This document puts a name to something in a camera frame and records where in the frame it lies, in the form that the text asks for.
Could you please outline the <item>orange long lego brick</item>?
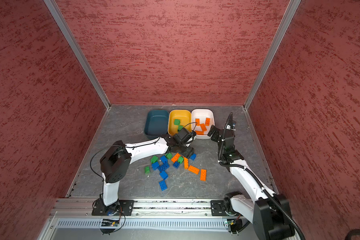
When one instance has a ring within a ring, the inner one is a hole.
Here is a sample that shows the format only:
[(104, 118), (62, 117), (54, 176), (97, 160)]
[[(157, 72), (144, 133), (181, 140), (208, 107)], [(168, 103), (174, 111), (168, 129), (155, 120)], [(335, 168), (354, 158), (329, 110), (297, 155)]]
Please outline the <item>orange long lego brick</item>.
[(185, 170), (189, 168), (189, 160), (187, 158), (184, 158), (184, 168)]

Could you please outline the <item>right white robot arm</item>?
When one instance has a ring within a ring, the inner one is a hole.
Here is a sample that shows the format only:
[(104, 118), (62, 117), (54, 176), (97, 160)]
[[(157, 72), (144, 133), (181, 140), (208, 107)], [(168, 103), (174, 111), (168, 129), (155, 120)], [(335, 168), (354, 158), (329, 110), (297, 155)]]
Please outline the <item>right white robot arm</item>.
[(250, 169), (235, 148), (235, 127), (230, 113), (222, 129), (212, 126), (208, 135), (218, 144), (218, 163), (225, 167), (249, 195), (231, 193), (225, 196), (226, 210), (249, 221), (260, 240), (286, 240), (300, 229), (291, 216), (289, 201), (268, 188)]

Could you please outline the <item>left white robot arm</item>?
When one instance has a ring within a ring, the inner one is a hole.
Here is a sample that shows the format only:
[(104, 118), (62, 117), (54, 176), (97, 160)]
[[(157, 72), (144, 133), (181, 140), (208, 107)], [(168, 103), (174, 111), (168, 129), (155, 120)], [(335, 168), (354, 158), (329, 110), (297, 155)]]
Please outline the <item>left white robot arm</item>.
[(153, 140), (135, 144), (117, 141), (108, 147), (107, 152), (100, 159), (104, 180), (101, 200), (104, 206), (118, 204), (120, 181), (125, 177), (130, 164), (147, 157), (168, 153), (179, 153), (189, 158), (195, 153), (191, 143), (196, 135), (195, 131), (182, 128), (173, 136), (164, 134)]

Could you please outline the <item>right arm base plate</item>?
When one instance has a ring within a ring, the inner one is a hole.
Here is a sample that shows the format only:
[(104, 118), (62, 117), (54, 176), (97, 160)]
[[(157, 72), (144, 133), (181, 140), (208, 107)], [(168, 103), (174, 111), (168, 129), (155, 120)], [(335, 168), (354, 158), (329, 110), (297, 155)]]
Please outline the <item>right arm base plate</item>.
[(214, 217), (237, 217), (239, 214), (230, 209), (225, 200), (211, 200), (211, 214)]

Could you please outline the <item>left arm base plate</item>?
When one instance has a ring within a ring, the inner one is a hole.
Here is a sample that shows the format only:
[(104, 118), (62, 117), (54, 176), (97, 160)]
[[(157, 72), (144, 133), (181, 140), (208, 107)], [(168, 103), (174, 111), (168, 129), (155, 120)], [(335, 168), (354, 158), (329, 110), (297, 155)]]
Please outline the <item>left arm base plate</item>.
[(118, 200), (106, 206), (102, 199), (93, 202), (92, 216), (131, 216), (134, 200)]

